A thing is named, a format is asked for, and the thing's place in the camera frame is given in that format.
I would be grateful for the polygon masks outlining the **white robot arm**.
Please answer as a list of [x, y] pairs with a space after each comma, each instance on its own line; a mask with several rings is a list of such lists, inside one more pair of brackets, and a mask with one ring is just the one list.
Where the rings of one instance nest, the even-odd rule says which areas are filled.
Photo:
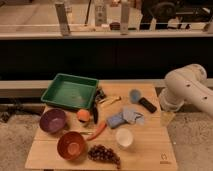
[[190, 64], [168, 72], [165, 88], [159, 94], [159, 102], [165, 111], [178, 111], [184, 102], [190, 102], [202, 112], [213, 117], [213, 90], [204, 85], [205, 68]]

